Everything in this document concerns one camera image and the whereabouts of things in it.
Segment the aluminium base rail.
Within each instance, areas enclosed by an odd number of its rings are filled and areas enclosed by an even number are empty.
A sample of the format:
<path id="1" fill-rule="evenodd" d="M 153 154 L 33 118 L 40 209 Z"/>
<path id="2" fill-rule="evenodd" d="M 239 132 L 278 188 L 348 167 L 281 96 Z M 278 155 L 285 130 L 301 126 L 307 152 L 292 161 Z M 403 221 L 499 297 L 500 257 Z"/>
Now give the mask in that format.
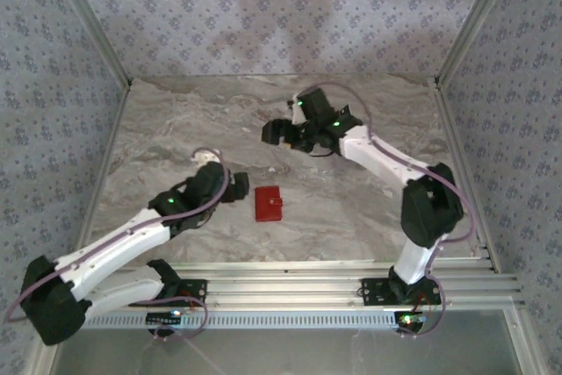
<path id="1" fill-rule="evenodd" d="M 176 263 L 180 278 L 207 281 L 206 304 L 216 311 L 355 310 L 363 278 L 383 278 L 388 263 L 372 260 Z M 497 273 L 488 258 L 440 258 L 432 271 L 452 310 L 522 307 L 516 276 Z"/>

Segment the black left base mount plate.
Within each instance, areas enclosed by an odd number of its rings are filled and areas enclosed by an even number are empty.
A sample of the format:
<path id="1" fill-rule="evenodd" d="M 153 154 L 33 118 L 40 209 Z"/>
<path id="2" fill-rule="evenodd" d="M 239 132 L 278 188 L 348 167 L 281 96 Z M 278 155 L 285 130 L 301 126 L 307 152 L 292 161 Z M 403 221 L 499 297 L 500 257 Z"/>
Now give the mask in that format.
<path id="1" fill-rule="evenodd" d="M 207 295 L 207 281 L 204 279 L 183 278 L 180 280 L 176 291 L 180 302 L 186 306 L 202 307 L 201 303 L 205 303 Z"/>

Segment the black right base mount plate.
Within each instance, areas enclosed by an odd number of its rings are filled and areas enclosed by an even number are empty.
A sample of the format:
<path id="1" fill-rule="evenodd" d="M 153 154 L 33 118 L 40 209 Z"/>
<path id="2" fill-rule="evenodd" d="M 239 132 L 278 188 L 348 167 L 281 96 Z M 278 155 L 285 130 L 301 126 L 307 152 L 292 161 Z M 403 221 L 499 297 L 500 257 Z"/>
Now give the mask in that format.
<path id="1" fill-rule="evenodd" d="M 441 293 L 437 283 L 422 278 L 413 285 L 405 285 L 400 279 L 363 278 L 357 295 L 365 306 L 414 306 L 418 304 L 441 305 Z"/>

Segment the red card holder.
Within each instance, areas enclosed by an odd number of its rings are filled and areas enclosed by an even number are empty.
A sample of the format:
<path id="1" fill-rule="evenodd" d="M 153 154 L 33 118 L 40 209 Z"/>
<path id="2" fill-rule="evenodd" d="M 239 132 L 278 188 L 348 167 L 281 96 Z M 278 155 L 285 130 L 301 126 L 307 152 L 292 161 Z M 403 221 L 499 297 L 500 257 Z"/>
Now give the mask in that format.
<path id="1" fill-rule="evenodd" d="M 255 219 L 257 222 L 281 221 L 283 200 L 277 185 L 255 188 Z"/>

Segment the black left circuit board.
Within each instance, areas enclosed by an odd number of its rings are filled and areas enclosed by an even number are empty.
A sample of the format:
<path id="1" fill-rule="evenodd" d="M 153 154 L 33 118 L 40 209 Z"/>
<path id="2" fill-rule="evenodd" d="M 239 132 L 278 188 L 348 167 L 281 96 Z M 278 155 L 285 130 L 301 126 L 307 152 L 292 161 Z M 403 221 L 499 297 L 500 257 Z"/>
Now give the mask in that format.
<path id="1" fill-rule="evenodd" d="M 182 313 L 180 311 L 153 312 L 148 313 L 145 318 L 147 325 L 179 325 L 182 322 Z"/>

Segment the black circuit board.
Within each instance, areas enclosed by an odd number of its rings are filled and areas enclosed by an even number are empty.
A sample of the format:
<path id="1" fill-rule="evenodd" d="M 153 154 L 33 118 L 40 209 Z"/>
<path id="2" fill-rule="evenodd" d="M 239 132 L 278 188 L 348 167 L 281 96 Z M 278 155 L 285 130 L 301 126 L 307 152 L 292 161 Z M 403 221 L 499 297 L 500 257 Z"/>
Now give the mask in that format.
<path id="1" fill-rule="evenodd" d="M 417 311 L 395 312 L 394 317 L 398 325 L 397 331 L 405 335 L 417 335 L 427 320 L 424 313 Z"/>
<path id="2" fill-rule="evenodd" d="M 147 325 L 179 325 L 182 322 L 182 313 L 180 311 L 153 312 L 148 313 L 145 318 Z"/>

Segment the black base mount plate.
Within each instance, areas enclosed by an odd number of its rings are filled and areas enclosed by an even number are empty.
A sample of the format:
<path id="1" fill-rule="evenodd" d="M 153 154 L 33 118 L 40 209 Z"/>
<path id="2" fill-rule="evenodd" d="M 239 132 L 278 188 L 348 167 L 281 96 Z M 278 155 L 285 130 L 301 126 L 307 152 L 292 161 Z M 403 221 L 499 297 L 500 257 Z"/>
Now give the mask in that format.
<path id="1" fill-rule="evenodd" d="M 180 280 L 176 291 L 180 302 L 186 306 L 202 307 L 201 303 L 205 303 L 207 295 L 207 281 L 204 279 L 183 278 Z"/>
<path id="2" fill-rule="evenodd" d="M 357 295 L 365 306 L 414 306 L 418 304 L 441 305 L 441 293 L 437 283 L 422 278 L 413 285 L 405 285 L 400 279 L 363 278 Z"/>

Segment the aluminium frame post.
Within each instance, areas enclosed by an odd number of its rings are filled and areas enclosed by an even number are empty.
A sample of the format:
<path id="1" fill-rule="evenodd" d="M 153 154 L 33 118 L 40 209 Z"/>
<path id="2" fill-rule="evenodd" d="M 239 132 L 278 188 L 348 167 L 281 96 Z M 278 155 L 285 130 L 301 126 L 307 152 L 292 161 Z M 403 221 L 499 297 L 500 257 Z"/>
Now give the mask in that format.
<path id="1" fill-rule="evenodd" d="M 458 35 L 451 44 L 443 64 L 436 74 L 435 84 L 439 90 L 449 85 L 451 78 L 465 58 L 496 2 L 497 0 L 474 0 L 472 3 Z"/>
<path id="2" fill-rule="evenodd" d="M 130 86 L 130 78 L 88 0 L 69 0 L 69 2 L 113 78 L 123 89 L 128 88 Z"/>

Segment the aluminium table side rail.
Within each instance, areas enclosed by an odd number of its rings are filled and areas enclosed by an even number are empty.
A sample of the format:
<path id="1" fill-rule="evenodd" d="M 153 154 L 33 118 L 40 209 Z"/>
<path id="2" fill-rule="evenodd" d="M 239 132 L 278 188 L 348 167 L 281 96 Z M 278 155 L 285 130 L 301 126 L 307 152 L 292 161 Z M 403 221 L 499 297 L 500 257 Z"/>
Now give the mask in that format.
<path id="1" fill-rule="evenodd" d="M 83 246 L 86 246 L 89 241 L 91 230 L 92 230 L 92 221 L 95 217 L 97 206 L 101 199 L 101 195 L 103 193 L 104 181 L 109 171 L 113 147 L 115 144 L 115 140 L 117 138 L 117 132 L 119 130 L 120 121 L 122 119 L 124 110 L 126 108 L 126 101 L 131 90 L 131 85 L 132 84 L 129 83 L 122 92 L 122 96 L 119 101 L 119 106 L 116 111 L 115 119 L 112 123 L 111 131 L 109 133 L 109 138 L 105 145 L 103 159 L 98 168 L 97 177 L 93 186 L 93 192 L 90 197 L 89 204 L 86 208 L 83 224 L 81 225 L 80 231 L 76 238 L 76 243 L 74 245 L 73 252 L 79 250 Z"/>
<path id="2" fill-rule="evenodd" d="M 429 78 L 429 87 L 435 98 L 438 114 L 443 123 L 443 130 L 445 132 L 452 161 L 455 166 L 455 176 L 458 186 L 462 189 L 473 210 L 472 216 L 476 221 L 476 234 L 474 235 L 475 242 L 478 243 L 481 253 L 484 256 L 487 256 L 491 261 L 491 269 L 496 273 L 501 273 L 502 268 L 499 256 L 494 247 L 494 242 L 486 221 L 483 206 L 478 198 L 473 174 L 471 172 L 448 99 L 442 93 L 440 85 L 435 78 Z"/>

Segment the black right circuit board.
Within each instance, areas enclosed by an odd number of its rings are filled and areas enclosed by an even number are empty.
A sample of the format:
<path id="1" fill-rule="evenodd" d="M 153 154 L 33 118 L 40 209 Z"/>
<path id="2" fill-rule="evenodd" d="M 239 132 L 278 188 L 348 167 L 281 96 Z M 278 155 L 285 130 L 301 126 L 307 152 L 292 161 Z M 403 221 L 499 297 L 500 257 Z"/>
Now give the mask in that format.
<path id="1" fill-rule="evenodd" d="M 417 311 L 395 312 L 394 317 L 398 325 L 397 331 L 405 335 L 417 335 L 427 320 L 424 313 Z"/>

